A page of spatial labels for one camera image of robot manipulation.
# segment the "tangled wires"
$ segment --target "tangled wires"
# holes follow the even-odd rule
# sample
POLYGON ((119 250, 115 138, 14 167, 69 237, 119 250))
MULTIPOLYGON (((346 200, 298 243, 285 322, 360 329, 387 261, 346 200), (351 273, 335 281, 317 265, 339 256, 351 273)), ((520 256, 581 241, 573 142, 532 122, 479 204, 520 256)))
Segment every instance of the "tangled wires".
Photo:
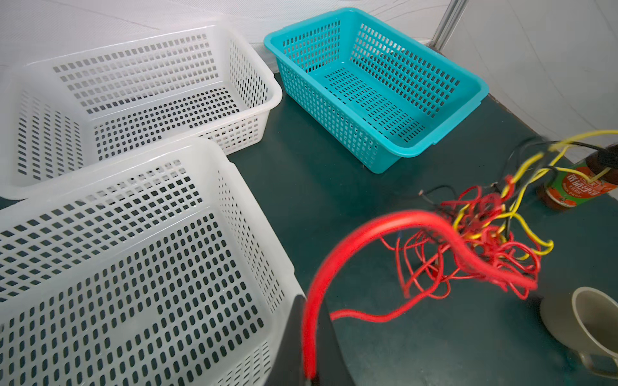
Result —
POLYGON ((511 289, 519 298, 525 299, 530 290, 537 287, 541 257, 551 252, 554 247, 551 240, 543 241, 534 234, 517 212, 525 191, 531 183, 549 171, 571 172, 571 169, 555 166, 571 143, 587 136, 604 134, 618 134, 618 131, 599 131, 552 144, 547 151, 539 152, 526 160, 513 176, 507 176, 500 192, 483 194, 481 187, 471 187, 458 199, 434 206, 437 213, 404 211, 389 214, 367 222, 345 237, 326 257, 308 292, 302 322, 305 377, 316 379, 317 320, 326 290, 344 264, 373 241, 381 240, 386 248, 394 252, 399 284, 408 300, 385 315, 342 309, 331 313, 332 320, 354 317, 375 323, 388 322, 424 298, 445 298, 451 290, 450 281, 460 279, 489 281, 505 291, 511 289), (551 152, 559 154, 549 161, 551 152), (530 169, 533 169, 533 172, 525 183, 521 183, 530 169), (519 222, 533 246, 515 241, 510 231, 512 220, 519 222), (406 229, 420 230, 405 243, 402 243, 400 236, 397 237, 394 246, 384 239, 385 235, 406 229), (426 252, 430 246, 435 252, 431 257, 427 257, 426 252), (408 255, 411 250, 420 260, 421 265, 416 269, 408 255), (452 258, 456 266, 450 273, 445 272, 447 258, 452 258), (404 277, 404 269, 408 271, 407 279, 404 277), (433 282, 428 288, 423 288, 419 282, 423 274, 433 282), (415 296, 410 293, 412 285, 419 291, 415 296), (446 291, 438 295, 437 290, 441 285, 446 287, 446 291))

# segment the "white wall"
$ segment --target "white wall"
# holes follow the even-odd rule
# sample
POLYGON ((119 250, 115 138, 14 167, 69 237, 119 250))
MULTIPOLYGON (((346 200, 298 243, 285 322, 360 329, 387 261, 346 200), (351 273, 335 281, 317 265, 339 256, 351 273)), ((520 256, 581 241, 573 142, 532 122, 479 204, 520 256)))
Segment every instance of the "white wall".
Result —
POLYGON ((618 128, 617 33, 617 0, 470 0, 442 52, 481 76, 533 130, 558 140, 618 128))
POLYGON ((449 0, 5 0, 0 1, 0 76, 8 66, 227 19, 266 62, 262 42, 286 25, 341 7, 377 16, 422 43, 449 0))

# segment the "brown bottle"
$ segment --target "brown bottle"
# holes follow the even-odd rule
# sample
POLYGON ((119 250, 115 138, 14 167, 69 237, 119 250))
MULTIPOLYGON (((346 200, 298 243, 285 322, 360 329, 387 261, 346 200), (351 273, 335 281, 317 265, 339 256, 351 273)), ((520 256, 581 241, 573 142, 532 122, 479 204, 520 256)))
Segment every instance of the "brown bottle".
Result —
POLYGON ((571 169, 577 169, 590 178, 611 167, 608 172, 591 183, 577 174, 559 172, 553 181, 536 190, 542 202, 551 209, 566 211, 618 187, 618 168, 616 158, 612 156, 618 155, 618 145, 612 145, 607 150, 611 153, 599 154, 596 151, 571 169))

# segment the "table surface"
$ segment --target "table surface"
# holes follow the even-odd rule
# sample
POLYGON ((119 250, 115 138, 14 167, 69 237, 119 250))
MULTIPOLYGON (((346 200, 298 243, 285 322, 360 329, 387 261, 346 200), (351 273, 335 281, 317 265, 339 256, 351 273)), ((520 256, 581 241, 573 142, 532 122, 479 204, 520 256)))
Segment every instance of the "table surface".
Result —
MULTIPOLYGON (((498 178, 511 149, 533 133, 490 98, 438 144, 376 175, 284 92, 261 142, 229 156, 295 266, 305 291, 335 244, 364 222, 427 206, 421 190, 457 191, 498 178)), ((450 199, 436 192, 436 201, 450 199)), ((0 199, 0 208, 13 201, 0 199)), ((444 300, 425 299, 386 324, 334 322, 357 385, 615 385, 587 373, 550 336, 538 314, 543 295, 590 286, 618 299, 613 248, 618 203, 602 196, 565 213, 533 192, 520 213, 556 243, 543 259, 539 290, 522 301, 486 282, 452 284, 444 300)), ((374 243, 351 260, 327 294, 331 310, 386 313, 403 303, 392 253, 374 243)))

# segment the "beige mug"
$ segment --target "beige mug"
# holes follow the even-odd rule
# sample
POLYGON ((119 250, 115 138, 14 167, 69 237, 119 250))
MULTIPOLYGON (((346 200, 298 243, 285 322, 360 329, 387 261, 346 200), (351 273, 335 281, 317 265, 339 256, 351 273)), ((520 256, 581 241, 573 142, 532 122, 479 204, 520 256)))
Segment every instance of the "beige mug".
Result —
POLYGON ((618 379, 617 372, 595 368, 591 354, 608 356, 618 367, 618 303, 599 290, 580 287, 541 302, 545 327, 563 345, 577 351, 592 373, 618 379))

